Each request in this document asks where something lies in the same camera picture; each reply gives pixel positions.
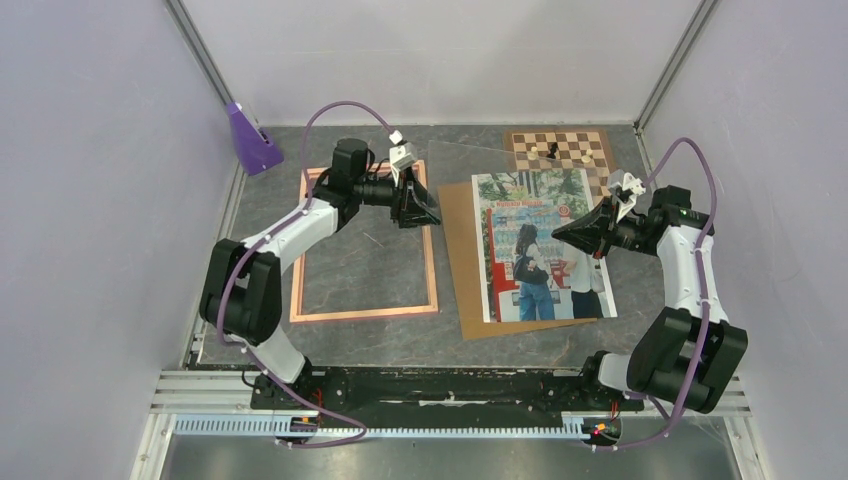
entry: cardboard sheet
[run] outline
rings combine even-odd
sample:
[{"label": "cardboard sheet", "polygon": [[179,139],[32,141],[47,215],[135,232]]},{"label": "cardboard sheet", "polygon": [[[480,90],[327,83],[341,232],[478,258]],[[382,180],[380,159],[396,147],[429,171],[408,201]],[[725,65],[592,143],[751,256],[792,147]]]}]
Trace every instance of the cardboard sheet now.
[{"label": "cardboard sheet", "polygon": [[471,183],[439,187],[442,208],[442,228],[447,241],[451,276],[453,277],[462,338],[496,337],[513,333],[532,332],[546,328],[594,322],[594,318],[548,320],[544,322],[486,323],[483,321],[483,301],[480,292],[480,268],[477,260],[477,233],[474,222],[474,194]]}]

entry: blue jeans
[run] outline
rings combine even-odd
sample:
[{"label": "blue jeans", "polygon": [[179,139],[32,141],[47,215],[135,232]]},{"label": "blue jeans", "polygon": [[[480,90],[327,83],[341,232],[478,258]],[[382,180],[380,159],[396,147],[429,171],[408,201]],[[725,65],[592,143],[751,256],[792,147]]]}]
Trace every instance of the blue jeans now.
[{"label": "blue jeans", "polygon": [[518,290],[518,318],[522,321],[536,320],[536,309],[539,309],[539,320],[554,319],[554,299],[547,284],[533,285],[521,282]]}]

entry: robotic arm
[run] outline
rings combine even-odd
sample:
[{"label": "robotic arm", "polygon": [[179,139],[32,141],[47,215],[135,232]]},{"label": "robotic arm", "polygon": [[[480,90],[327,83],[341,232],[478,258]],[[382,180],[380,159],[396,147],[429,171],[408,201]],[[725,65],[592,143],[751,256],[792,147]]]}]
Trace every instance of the robotic arm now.
[{"label": "robotic arm", "polygon": [[[584,376],[621,392],[637,392],[674,402],[684,387],[686,369],[703,321],[696,239],[708,215],[692,210],[690,192],[668,186],[653,194],[647,214],[632,210],[645,192],[642,182],[617,171],[609,177],[612,195],[588,215],[556,229],[552,236],[594,258],[613,246],[658,256],[662,262],[665,308],[630,355],[597,352],[587,359]],[[710,228],[700,248],[705,284],[710,292],[710,318],[695,378],[684,407],[711,412],[748,345],[745,330],[731,326],[715,290]]]},{"label": "robotic arm", "polygon": [[[282,327],[281,275],[296,258],[320,240],[344,227],[359,207],[390,207],[390,217],[400,228],[441,223],[436,202],[415,178],[412,164],[415,149],[399,142],[390,150],[391,175],[373,172],[374,153],[356,139],[343,139],[333,152],[332,166],[321,173],[313,189],[312,202],[299,207],[262,232],[241,242],[224,239],[212,251],[200,303],[200,316],[215,325],[224,287],[247,245],[263,238],[245,263],[227,301],[224,332],[246,345],[253,355],[282,381],[293,383],[308,360],[289,341]],[[301,216],[296,222],[292,217]],[[276,235],[276,227],[289,226]]]}]

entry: long dark hair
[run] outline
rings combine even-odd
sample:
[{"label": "long dark hair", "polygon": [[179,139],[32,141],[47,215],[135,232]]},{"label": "long dark hair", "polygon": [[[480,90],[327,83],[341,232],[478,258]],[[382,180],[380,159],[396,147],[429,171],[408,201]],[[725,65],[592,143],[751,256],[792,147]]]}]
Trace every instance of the long dark hair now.
[{"label": "long dark hair", "polygon": [[538,233],[539,229],[536,228],[536,225],[532,223],[522,225],[521,230],[518,231],[518,241],[515,242],[515,254],[524,255],[527,253],[527,248],[536,243]]}]

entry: chess piece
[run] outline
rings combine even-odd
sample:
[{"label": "chess piece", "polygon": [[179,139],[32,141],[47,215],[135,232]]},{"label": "chess piece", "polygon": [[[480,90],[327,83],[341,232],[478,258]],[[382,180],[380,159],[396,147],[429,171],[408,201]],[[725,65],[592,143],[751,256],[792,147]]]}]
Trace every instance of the chess piece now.
[{"label": "chess piece", "polygon": [[589,163],[592,161],[592,149],[586,150],[586,154],[580,157],[580,161],[583,163]]}]

